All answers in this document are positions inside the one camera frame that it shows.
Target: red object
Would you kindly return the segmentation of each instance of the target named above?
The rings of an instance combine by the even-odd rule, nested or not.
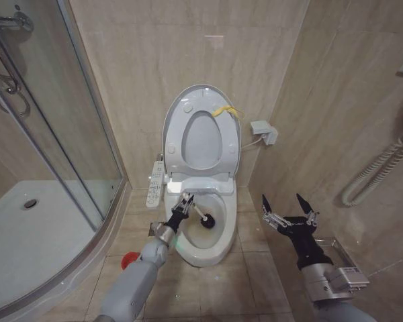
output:
[[[124,255],[124,257],[121,260],[121,268],[125,270],[128,265],[133,263],[135,260],[138,259],[140,253],[135,253],[135,252],[130,252]]]

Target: coiled hose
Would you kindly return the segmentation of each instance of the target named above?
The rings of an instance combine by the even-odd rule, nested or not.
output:
[[[353,182],[342,192],[342,203],[345,206],[353,207],[360,204],[365,197],[368,196],[389,175],[391,171],[403,160],[403,141],[399,138],[398,143],[392,144],[384,152],[382,152],[375,161],[373,161],[366,169],[364,169]],[[349,200],[351,193],[367,178],[372,172],[378,170],[376,175],[370,180],[365,187]]]

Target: bidet control panel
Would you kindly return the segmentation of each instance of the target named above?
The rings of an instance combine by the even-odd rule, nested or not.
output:
[[[155,161],[152,174],[150,176],[148,196],[146,197],[146,206],[156,208],[160,204],[161,195],[163,192],[164,180],[164,162]]]

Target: floor tile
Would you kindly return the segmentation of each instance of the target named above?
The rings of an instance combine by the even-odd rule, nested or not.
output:
[[[240,238],[239,238],[238,232],[236,231],[233,244],[230,248],[230,253],[241,253],[241,252],[242,252],[242,247],[240,246]]]
[[[295,322],[292,313],[260,315],[260,322]]]
[[[130,195],[130,202],[127,206],[127,213],[133,215],[140,215],[143,213],[164,213],[163,199],[160,201],[160,205],[157,208],[148,208],[146,206],[146,196],[148,195],[148,189],[133,189]]]
[[[268,252],[263,229],[255,212],[237,214],[237,230],[243,252]]]
[[[200,322],[199,317],[169,317],[166,319],[144,319],[144,322]]]
[[[153,237],[148,237],[149,226],[158,221],[156,213],[130,215],[126,213],[118,234],[109,249],[109,256],[123,256],[128,252],[140,252],[143,246]]]
[[[275,263],[269,252],[243,253],[258,313],[290,312]]]
[[[101,301],[104,299],[106,293],[112,286],[112,284],[118,278],[118,275],[122,272],[121,269],[121,256],[108,256],[106,258],[105,264],[100,273],[99,281],[95,287],[93,298],[89,303],[87,314],[85,315],[85,320],[94,320],[99,312]],[[143,318],[144,309],[141,310],[138,319]]]
[[[167,258],[146,302],[145,318],[198,317],[199,268],[178,254]]]
[[[259,322],[257,315],[207,315],[201,322]]]
[[[251,314],[255,303],[242,253],[200,268],[201,315]]]
[[[91,295],[99,278],[104,260],[65,300],[49,312],[43,314],[37,322],[83,321]]]
[[[245,186],[237,188],[237,211],[255,211],[251,194]]]

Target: white shower base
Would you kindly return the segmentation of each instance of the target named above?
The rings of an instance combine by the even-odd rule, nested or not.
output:
[[[102,181],[89,183],[92,194],[110,196],[106,190],[111,181]],[[101,218],[91,199],[77,181],[66,183],[98,227]],[[37,199],[37,205],[24,210],[24,203],[30,199]],[[107,209],[109,197],[104,197],[99,206]],[[0,307],[61,271],[94,234],[58,181],[17,183],[0,199]]]

